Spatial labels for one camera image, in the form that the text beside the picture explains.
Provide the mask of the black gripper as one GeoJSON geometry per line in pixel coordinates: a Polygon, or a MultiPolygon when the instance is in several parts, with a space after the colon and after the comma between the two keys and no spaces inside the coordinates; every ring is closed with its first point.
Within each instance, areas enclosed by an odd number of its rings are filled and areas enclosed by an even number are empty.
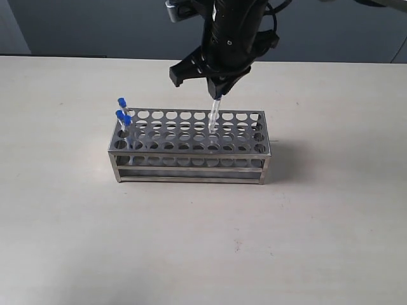
{"type": "Polygon", "coordinates": [[[212,98],[221,98],[245,75],[258,57],[279,42],[279,6],[269,1],[213,1],[205,18],[202,46],[169,68],[175,87],[207,77],[212,98]]]}

